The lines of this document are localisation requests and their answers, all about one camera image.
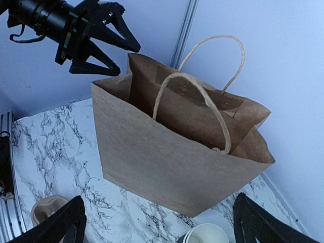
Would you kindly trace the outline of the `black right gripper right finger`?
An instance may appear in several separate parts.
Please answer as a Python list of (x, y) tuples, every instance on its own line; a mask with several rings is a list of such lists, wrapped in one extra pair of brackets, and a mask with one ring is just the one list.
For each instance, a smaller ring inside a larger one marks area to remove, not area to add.
[(273, 217), (244, 193), (234, 202), (233, 220), (236, 242), (316, 242)]

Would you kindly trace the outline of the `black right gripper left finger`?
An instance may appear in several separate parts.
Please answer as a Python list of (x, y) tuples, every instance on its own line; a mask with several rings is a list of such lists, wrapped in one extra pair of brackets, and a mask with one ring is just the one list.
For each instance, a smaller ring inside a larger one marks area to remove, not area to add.
[(10, 242), (84, 242), (86, 224), (84, 201), (78, 195), (44, 222)]

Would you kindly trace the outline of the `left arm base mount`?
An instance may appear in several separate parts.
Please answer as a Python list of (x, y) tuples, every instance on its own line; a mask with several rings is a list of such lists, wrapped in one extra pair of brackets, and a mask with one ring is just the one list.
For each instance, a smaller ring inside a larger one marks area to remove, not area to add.
[(10, 151), (10, 133), (1, 132), (1, 198), (14, 198), (13, 173)]

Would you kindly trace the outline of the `brown paper bag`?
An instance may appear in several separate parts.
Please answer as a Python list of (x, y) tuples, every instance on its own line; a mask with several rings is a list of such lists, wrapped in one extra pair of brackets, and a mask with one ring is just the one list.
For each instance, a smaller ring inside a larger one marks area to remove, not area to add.
[(103, 176), (195, 217), (275, 160), (258, 128), (270, 110), (141, 54), (126, 75), (92, 83)]

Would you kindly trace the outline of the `brown cardboard cup carrier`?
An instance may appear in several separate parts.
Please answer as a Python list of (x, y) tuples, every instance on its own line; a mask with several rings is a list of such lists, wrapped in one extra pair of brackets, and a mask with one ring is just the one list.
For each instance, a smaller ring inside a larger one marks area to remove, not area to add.
[(60, 195), (51, 195), (37, 201), (31, 210), (33, 227), (44, 222), (67, 203), (68, 199)]

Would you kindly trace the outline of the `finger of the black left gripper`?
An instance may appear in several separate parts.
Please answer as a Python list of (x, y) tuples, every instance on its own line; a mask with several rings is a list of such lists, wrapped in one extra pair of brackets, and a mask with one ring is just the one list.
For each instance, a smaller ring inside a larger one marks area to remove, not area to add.
[(122, 15), (125, 8), (117, 2), (106, 2), (89, 12), (88, 36), (119, 47), (139, 52), (140, 44), (128, 29)]
[[(102, 65), (88, 62), (92, 57)], [(85, 40), (71, 61), (69, 72), (72, 74), (98, 74), (105, 76), (120, 75), (120, 68), (91, 40)]]

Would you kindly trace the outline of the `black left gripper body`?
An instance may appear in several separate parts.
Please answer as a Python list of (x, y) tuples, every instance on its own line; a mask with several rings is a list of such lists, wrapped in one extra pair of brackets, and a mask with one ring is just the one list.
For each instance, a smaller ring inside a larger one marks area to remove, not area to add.
[(82, 17), (97, 7), (98, 1), (82, 1), (75, 7), (67, 1), (7, 1), (7, 26), (21, 26), (20, 34), (11, 34), (10, 40), (30, 44), (48, 37), (59, 44), (55, 62), (62, 65), (76, 52), (75, 48), (70, 51), (68, 45), (81, 29), (78, 24)]

